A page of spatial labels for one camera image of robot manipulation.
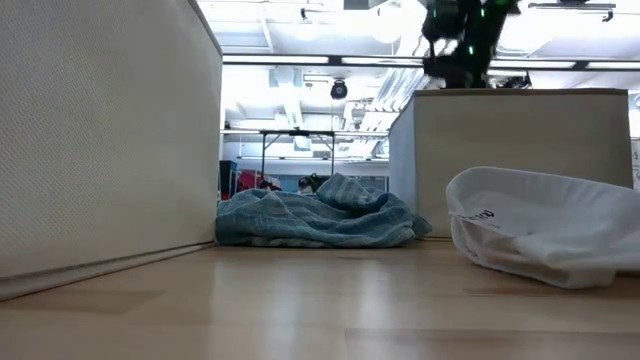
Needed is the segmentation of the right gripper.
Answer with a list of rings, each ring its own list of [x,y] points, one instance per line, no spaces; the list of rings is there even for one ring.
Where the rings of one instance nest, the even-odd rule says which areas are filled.
[[[422,59],[424,73],[445,81],[447,89],[478,89],[486,87],[489,59],[460,55],[431,56]]]

